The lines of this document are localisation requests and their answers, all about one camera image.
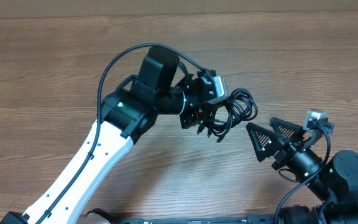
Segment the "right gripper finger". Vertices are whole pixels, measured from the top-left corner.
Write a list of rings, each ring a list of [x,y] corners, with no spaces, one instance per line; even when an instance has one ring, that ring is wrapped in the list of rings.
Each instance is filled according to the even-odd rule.
[[[270,119],[270,126],[275,133],[285,137],[291,142],[303,142],[305,140],[304,134],[306,131],[300,125],[272,117]]]
[[[259,162],[274,156],[281,150],[283,136],[254,123],[248,123],[246,129]]]

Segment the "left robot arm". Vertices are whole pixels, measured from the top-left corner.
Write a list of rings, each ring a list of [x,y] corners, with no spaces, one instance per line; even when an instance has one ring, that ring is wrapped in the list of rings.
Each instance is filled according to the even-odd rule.
[[[106,95],[97,95],[97,118],[84,143],[49,189],[23,213],[8,212],[3,223],[76,223],[96,189],[161,114],[180,118],[182,128],[204,121],[227,98],[224,80],[181,52],[149,43],[137,74]]]

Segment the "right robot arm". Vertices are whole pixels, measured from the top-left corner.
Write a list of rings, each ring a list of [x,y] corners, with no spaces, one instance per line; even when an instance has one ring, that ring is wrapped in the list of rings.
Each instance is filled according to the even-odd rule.
[[[246,129],[258,161],[273,157],[274,170],[295,176],[297,185],[278,204],[274,223],[358,223],[358,153],[343,150],[330,155],[334,125],[327,118],[310,117],[305,126],[271,118],[269,129],[254,123]],[[303,186],[321,205],[285,207]]]

